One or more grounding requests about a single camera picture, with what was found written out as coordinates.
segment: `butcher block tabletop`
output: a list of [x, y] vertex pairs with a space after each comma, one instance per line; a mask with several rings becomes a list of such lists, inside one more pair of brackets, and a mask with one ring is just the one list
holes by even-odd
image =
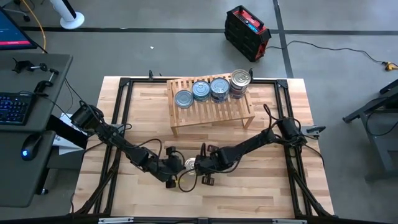
[[[104, 77], [97, 107], [104, 113], [105, 121], [111, 123], [121, 77]], [[303, 79], [288, 79], [289, 92], [295, 118], [303, 126], [313, 124], [310, 105]], [[170, 128], [166, 83], [138, 83], [132, 89], [127, 123], [132, 129], [126, 131], [125, 138], [139, 144], [148, 139], [159, 138], [163, 149], [176, 146], [186, 159], [200, 153], [203, 142], [215, 146], [234, 146], [259, 134], [268, 126], [268, 115], [262, 105], [266, 103], [277, 117], [277, 107], [273, 85], [250, 84], [248, 87], [256, 117], [247, 129], [242, 122], [225, 121], [201, 124], [179, 129], [174, 137]], [[121, 100], [118, 122], [123, 114], [127, 88]], [[280, 133], [277, 126], [273, 129]], [[92, 137], [87, 147], [98, 144]], [[308, 139], [308, 145], [319, 151], [316, 140]], [[146, 147], [155, 153], [158, 142], [150, 142]], [[76, 185], [73, 204], [79, 209], [94, 192], [100, 179], [106, 146], [100, 145], [84, 156]], [[303, 166], [308, 188], [329, 213], [333, 213], [328, 184], [322, 160], [306, 147], [302, 151]], [[214, 174], [214, 186], [201, 184], [189, 193], [178, 187], [166, 189], [150, 173], [143, 173], [122, 153], [118, 180], [113, 200], [112, 216], [132, 217], [212, 217], [212, 218], [293, 218], [292, 199], [281, 145], [270, 144], [246, 154], [239, 167], [229, 174]], [[183, 189], [190, 189], [195, 176], [185, 175], [181, 181]], [[108, 187], [104, 190], [101, 211], [106, 205]], [[300, 208], [304, 212], [301, 190], [297, 187]]]

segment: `concrete floor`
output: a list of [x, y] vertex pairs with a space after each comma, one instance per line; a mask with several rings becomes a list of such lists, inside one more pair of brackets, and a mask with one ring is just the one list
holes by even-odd
[[[33, 1], [43, 26], [59, 26], [58, 15], [48, 0], [42, 6], [40, 1]], [[282, 24], [286, 30], [398, 30], [398, 3], [394, 0], [383, 3], [378, 0], [279, 0], [282, 14], [279, 26], [273, 4], [278, 1], [273, 0], [70, 2], [84, 13], [83, 27], [222, 29], [225, 12], [243, 4], [275, 30]], [[109, 11], [118, 13], [109, 15]], [[34, 21], [26, 23], [20, 16], [14, 17], [21, 26], [36, 26]], [[28, 34], [42, 43], [40, 32]], [[339, 35], [286, 35], [285, 38], [287, 42], [304, 40], [325, 47], [362, 49], [376, 60], [398, 62], [397, 32], [368, 34], [340, 32]], [[74, 56], [68, 79], [89, 103], [96, 103], [105, 75], [147, 75], [149, 69], [163, 76], [199, 76], [252, 67], [257, 77], [287, 77], [284, 63], [287, 59], [281, 50], [269, 49], [260, 61], [250, 63], [225, 41], [223, 34], [47, 32], [46, 36], [50, 53]], [[280, 46], [278, 34], [272, 35], [269, 45]], [[320, 148], [336, 215], [397, 223], [398, 181], [365, 182], [364, 175], [379, 166], [377, 156], [362, 124], [359, 121], [345, 124], [341, 118], [375, 97], [398, 73], [387, 73], [363, 54], [349, 51], [332, 52], [292, 44], [289, 56], [291, 75], [305, 80], [315, 124], [327, 127], [322, 133]], [[87, 83], [93, 88], [86, 89]], [[70, 106], [70, 96], [65, 89], [57, 103], [62, 108]], [[48, 195], [35, 197], [29, 208], [0, 208], [0, 218], [68, 213], [77, 176], [78, 173], [72, 171], [53, 172], [48, 181], [51, 190]]]

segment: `keyboard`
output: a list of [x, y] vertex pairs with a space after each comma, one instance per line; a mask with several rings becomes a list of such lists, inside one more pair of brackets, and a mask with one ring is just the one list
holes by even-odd
[[0, 125], [25, 125], [34, 97], [28, 93], [0, 93]]

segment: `computer monitor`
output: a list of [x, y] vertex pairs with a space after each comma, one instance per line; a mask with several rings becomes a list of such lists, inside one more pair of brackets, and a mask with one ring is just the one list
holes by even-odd
[[0, 7], [0, 50], [36, 48], [37, 44]]

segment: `computer mouse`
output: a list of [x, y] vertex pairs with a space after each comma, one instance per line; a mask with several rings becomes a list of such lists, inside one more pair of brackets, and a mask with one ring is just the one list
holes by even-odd
[[26, 138], [21, 149], [21, 157], [23, 160], [31, 161], [36, 157], [41, 139], [42, 135], [40, 133], [31, 134], [28, 138]]

